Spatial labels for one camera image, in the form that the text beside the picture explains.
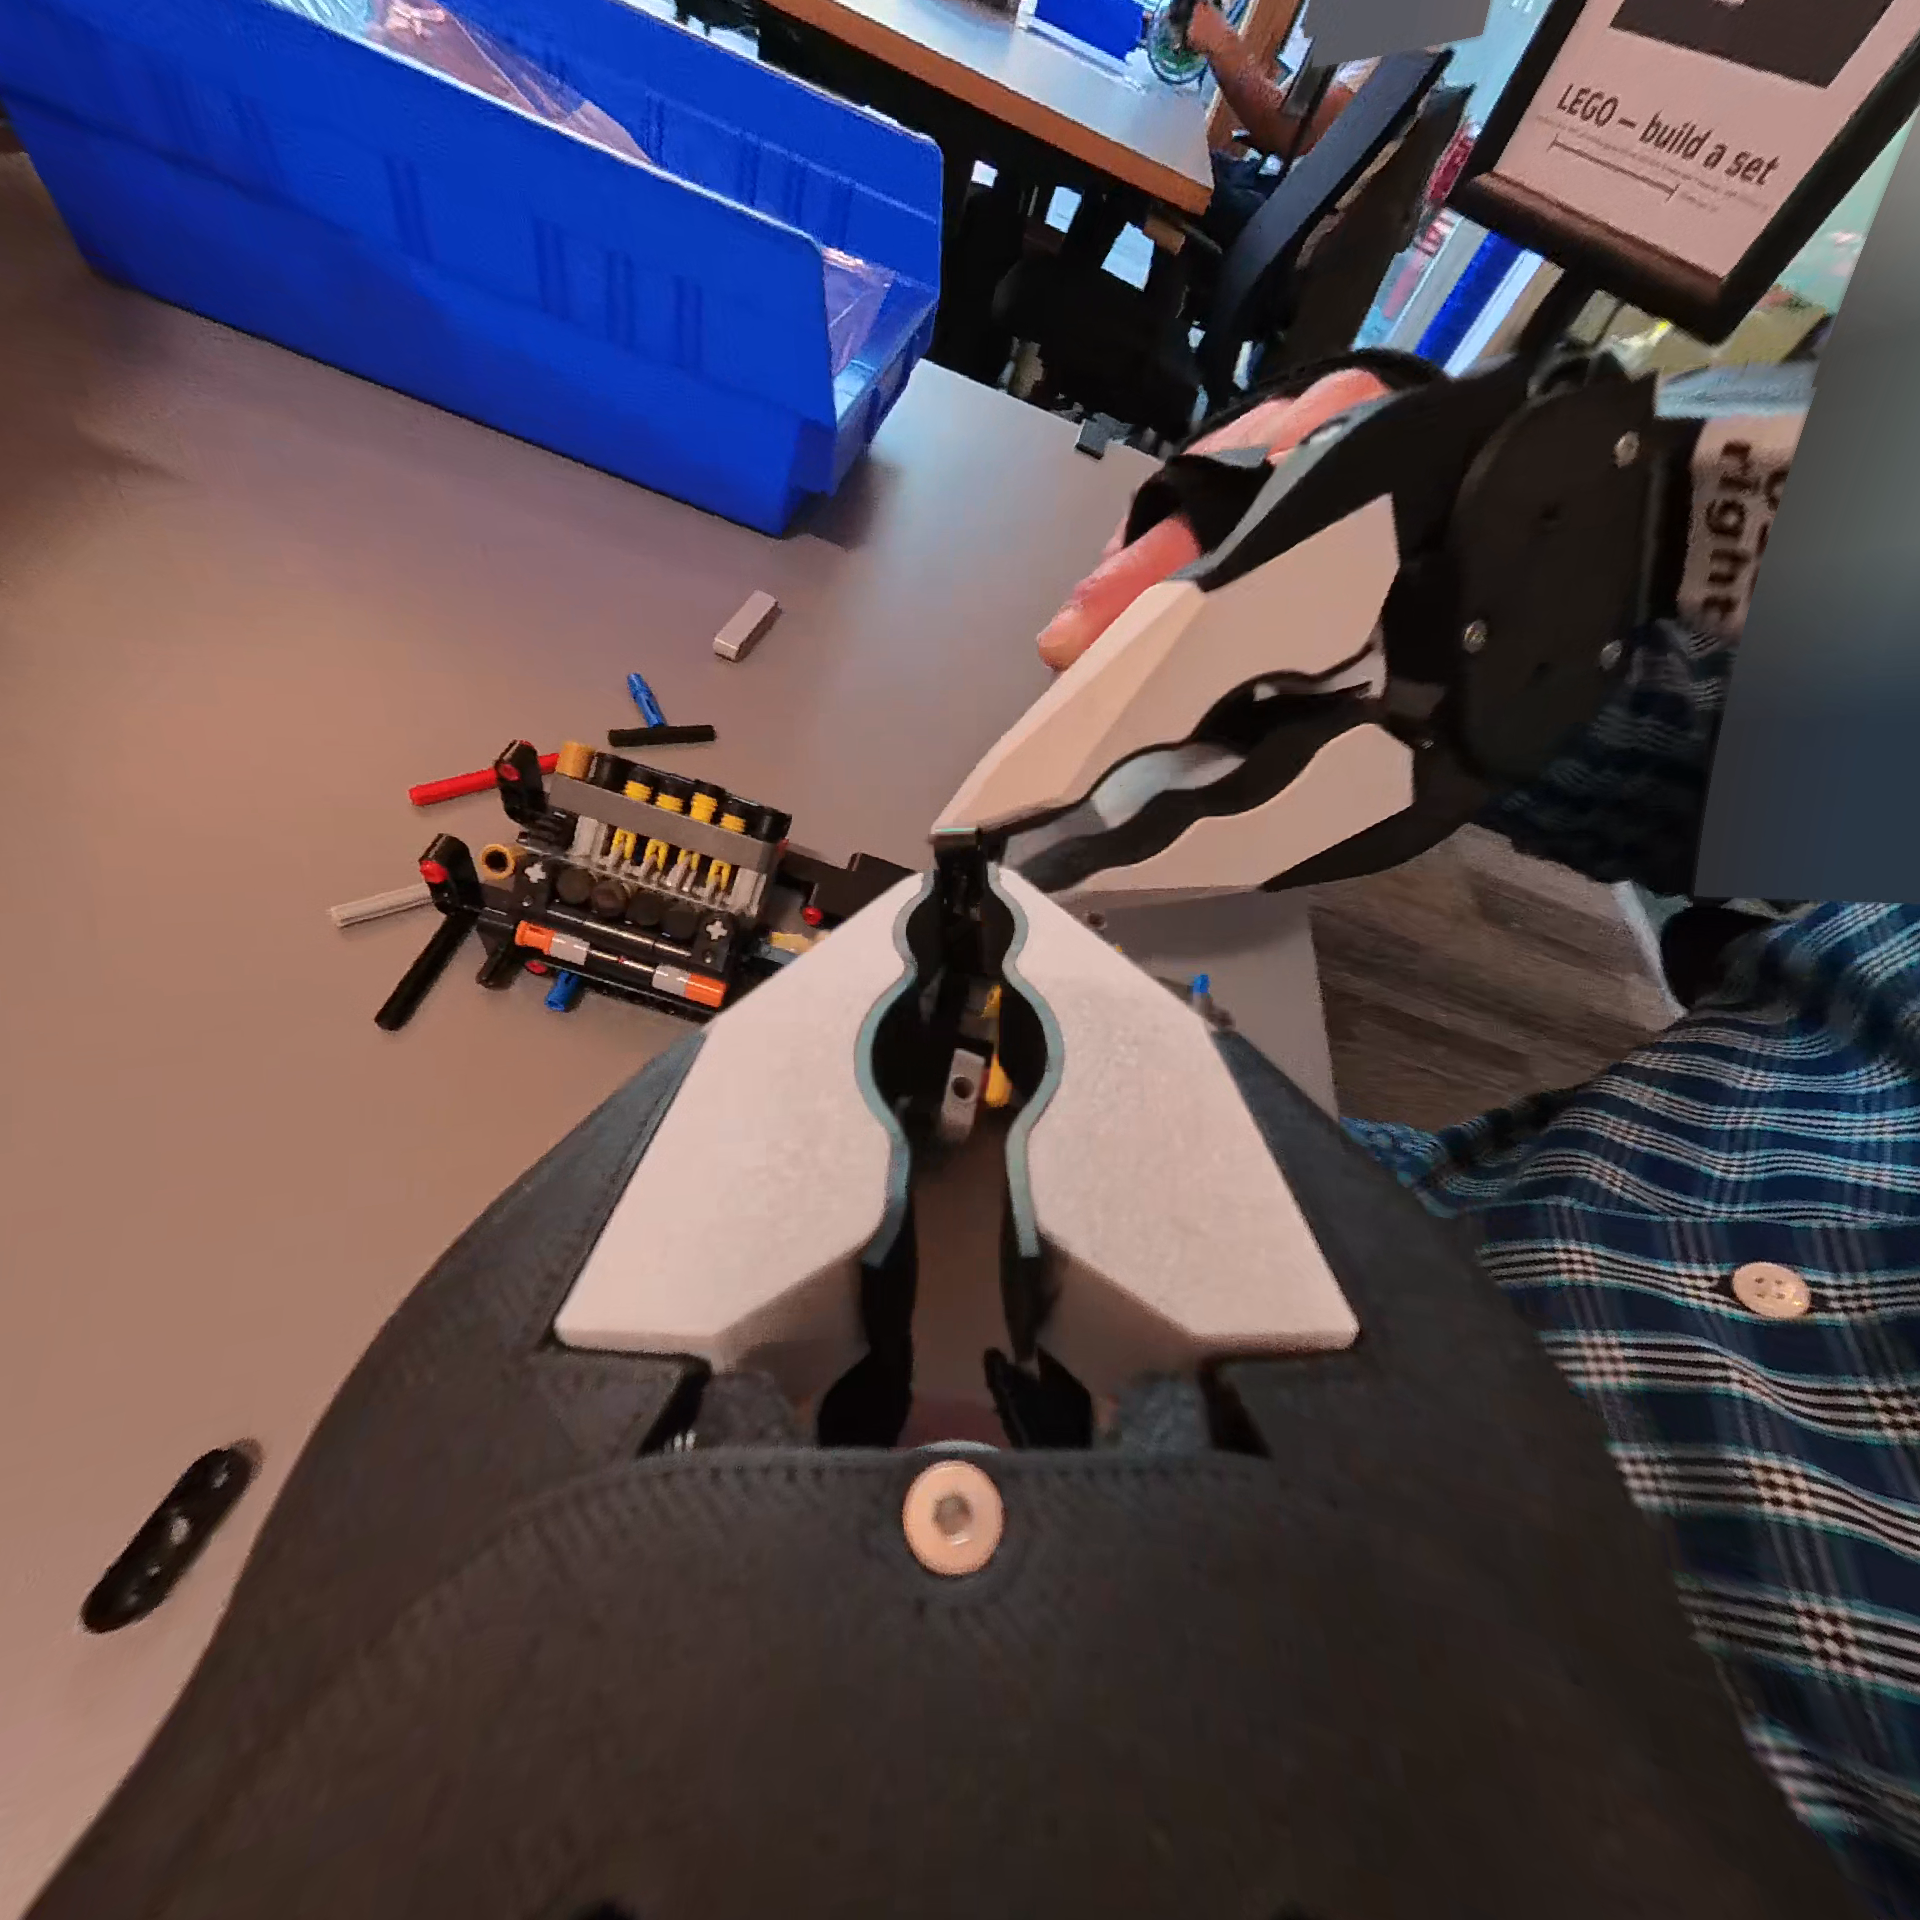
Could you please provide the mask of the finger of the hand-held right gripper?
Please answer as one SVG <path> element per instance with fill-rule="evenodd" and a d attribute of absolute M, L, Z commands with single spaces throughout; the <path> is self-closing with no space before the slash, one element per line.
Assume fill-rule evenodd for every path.
<path fill-rule="evenodd" d="M 1046 896 L 1249 896 L 1353 843 L 1390 867 L 1478 808 L 1441 730 L 1380 705 L 1217 705 L 1187 734 L 1067 710 L 1009 730 L 1009 867 Z"/>
<path fill-rule="evenodd" d="M 1374 499 L 1228 586 L 1148 587 L 994 740 L 931 830 L 1053 818 L 1125 760 L 1191 739 L 1241 688 L 1342 693 L 1395 573 L 1394 506 Z"/>

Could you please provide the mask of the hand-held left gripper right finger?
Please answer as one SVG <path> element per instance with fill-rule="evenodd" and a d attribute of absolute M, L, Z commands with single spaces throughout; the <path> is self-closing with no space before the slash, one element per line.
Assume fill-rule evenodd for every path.
<path fill-rule="evenodd" d="M 1354 1348 L 1357 1315 L 1222 1043 L 1228 1029 L 1011 871 L 1001 1314 L 982 1375 L 1015 1449 L 1093 1445 L 1137 1381 Z"/>

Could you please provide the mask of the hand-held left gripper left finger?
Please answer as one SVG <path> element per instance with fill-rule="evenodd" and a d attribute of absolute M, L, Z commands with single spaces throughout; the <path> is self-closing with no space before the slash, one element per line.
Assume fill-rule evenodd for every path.
<path fill-rule="evenodd" d="M 919 961 L 895 882 L 706 1024 L 564 1305 L 560 1348 L 705 1367 L 674 1449 L 956 1449 L 917 1406 Z"/>

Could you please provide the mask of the yellow and black lego assembly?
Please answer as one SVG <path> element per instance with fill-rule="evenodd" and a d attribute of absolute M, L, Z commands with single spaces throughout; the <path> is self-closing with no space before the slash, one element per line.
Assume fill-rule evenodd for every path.
<path fill-rule="evenodd" d="M 1015 934 L 997 850 L 982 830 L 933 834 L 929 892 L 905 924 L 917 966 L 909 1116 L 938 1144 L 973 1134 L 997 1054 L 1002 966 Z"/>

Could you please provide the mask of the black lego engine assembly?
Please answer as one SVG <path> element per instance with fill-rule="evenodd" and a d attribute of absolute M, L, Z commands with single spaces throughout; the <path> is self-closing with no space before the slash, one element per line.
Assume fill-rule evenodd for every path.
<path fill-rule="evenodd" d="M 705 1024 L 909 876 L 874 854 L 831 864 L 779 808 L 582 740 L 516 739 L 493 766 L 503 837 L 439 834 L 416 860 L 439 918 L 475 913 L 493 993 L 569 971 L 585 1000 Z"/>

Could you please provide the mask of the black three-hole lego beam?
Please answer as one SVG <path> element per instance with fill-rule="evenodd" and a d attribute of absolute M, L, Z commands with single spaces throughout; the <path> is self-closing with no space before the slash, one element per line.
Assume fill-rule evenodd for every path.
<path fill-rule="evenodd" d="M 152 1616 L 197 1566 L 260 1468 L 250 1439 L 194 1459 L 87 1591 L 78 1626 L 106 1638 Z"/>

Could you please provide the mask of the person's right hand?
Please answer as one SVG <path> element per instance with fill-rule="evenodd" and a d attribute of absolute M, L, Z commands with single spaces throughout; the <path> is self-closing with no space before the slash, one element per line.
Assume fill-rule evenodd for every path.
<path fill-rule="evenodd" d="M 1394 394 L 1394 384 L 1363 368 L 1325 374 L 1311 387 L 1288 384 L 1212 424 L 1185 453 L 1203 460 L 1224 453 L 1261 453 L 1278 463 L 1325 421 Z M 1137 536 L 1120 525 L 1102 560 L 1079 581 L 1067 604 L 1037 638 L 1049 670 L 1067 670 L 1102 636 L 1140 594 L 1195 566 L 1217 539 L 1199 534 L 1187 514 L 1159 516 Z"/>

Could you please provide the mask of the black office chair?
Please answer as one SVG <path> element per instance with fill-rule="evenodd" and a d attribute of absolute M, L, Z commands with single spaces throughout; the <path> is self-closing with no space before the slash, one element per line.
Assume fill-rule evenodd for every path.
<path fill-rule="evenodd" d="M 1379 61 L 1222 257 L 1195 356 L 1209 415 L 1241 394 L 1245 350 L 1261 384 L 1353 345 L 1422 226 L 1426 185 L 1467 106 L 1469 92 L 1445 82 L 1449 61 L 1449 51 Z"/>

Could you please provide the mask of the black-framed sign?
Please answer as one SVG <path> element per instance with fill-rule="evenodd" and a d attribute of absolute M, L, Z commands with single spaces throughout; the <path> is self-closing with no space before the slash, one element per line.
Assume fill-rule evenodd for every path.
<path fill-rule="evenodd" d="M 1915 92 L 1915 4 L 1554 4 L 1446 206 L 1716 347 Z"/>

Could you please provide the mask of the person's blue plaid shirt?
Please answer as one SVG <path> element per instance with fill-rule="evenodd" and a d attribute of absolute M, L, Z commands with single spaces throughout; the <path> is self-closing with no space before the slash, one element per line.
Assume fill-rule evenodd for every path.
<path fill-rule="evenodd" d="M 1745 1745 L 1916 1914 L 1916 913 L 1822 905 L 1575 1091 L 1347 1132 L 1480 1269 L 1670 1541 Z"/>

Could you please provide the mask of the wood-edged table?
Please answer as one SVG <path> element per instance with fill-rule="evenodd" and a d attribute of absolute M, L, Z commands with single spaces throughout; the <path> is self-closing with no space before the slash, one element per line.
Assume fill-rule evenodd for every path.
<path fill-rule="evenodd" d="M 1199 216 L 1212 199 L 1204 110 L 1135 54 L 1108 59 L 969 4 L 767 4 L 766 31 L 804 46 L 829 86 L 973 156 L 1129 189 Z"/>

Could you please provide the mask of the blue plastic bin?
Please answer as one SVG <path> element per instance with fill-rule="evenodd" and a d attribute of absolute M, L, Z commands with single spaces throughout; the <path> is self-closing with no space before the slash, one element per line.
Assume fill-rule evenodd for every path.
<path fill-rule="evenodd" d="M 931 342 L 942 152 L 651 6 L 447 6 L 641 156 L 319 6 L 5 6 L 5 110 L 87 264 L 783 534 Z"/>

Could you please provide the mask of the clear plastic bag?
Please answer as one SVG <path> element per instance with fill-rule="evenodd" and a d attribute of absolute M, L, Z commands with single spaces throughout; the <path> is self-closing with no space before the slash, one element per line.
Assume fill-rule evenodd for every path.
<path fill-rule="evenodd" d="M 672 267 L 715 253 L 767 287 L 774 229 L 822 264 L 835 392 L 905 347 L 942 295 L 942 167 L 931 140 L 780 74 L 655 6 L 313 6 L 349 41 L 543 131 L 641 169 L 689 206 L 730 206 L 753 236 L 668 241 Z"/>

